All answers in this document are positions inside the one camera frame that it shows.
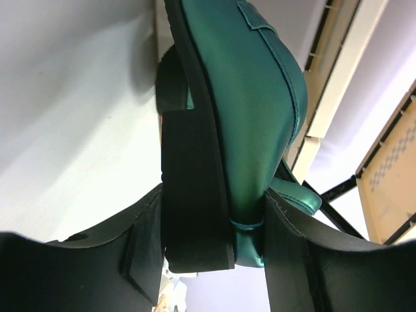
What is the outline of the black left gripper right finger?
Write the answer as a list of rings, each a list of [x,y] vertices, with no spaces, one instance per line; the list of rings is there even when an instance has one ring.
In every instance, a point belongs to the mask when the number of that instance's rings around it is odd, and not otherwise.
[[[414,311],[415,241],[337,231],[268,190],[263,257],[271,311]]]

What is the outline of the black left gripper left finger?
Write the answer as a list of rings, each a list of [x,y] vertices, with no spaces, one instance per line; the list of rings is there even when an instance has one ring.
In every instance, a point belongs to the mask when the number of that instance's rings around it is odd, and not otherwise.
[[[65,241],[1,234],[2,311],[151,311],[163,267],[161,187]]]

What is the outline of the green loafer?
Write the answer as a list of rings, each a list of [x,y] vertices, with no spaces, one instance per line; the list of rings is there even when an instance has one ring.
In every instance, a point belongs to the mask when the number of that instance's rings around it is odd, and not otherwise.
[[[308,215],[321,205],[292,175],[275,175],[306,118],[304,75],[248,1],[164,5],[194,104],[162,115],[169,267],[261,268],[268,190]]]
[[[176,46],[172,45],[163,55],[155,80],[157,112],[194,109],[189,84]]]

